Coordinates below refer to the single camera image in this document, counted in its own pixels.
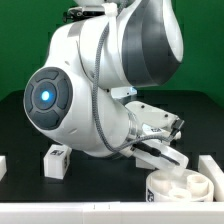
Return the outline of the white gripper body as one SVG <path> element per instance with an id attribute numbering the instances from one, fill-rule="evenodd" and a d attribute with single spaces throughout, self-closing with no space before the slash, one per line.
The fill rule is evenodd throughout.
<path id="1" fill-rule="evenodd" d="M 174 176 L 182 176 L 189 159 L 170 147 L 172 137 L 180 131 L 184 121 L 177 115 L 140 101 L 129 102 L 125 107 L 132 112 L 140 123 L 141 137 L 149 139 L 135 143 L 133 156 Z M 171 132 L 168 138 L 150 133 L 149 128 L 161 128 Z"/>

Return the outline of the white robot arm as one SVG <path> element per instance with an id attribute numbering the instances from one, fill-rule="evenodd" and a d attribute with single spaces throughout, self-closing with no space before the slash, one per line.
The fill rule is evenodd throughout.
<path id="1" fill-rule="evenodd" d="M 72 150 L 121 154 L 181 175 L 188 159 L 169 144 L 182 120 L 141 102 L 121 102 L 133 87 L 167 82 L 183 59 L 171 0 L 75 3 L 24 92 L 28 119 L 55 142 L 45 159 Z"/>

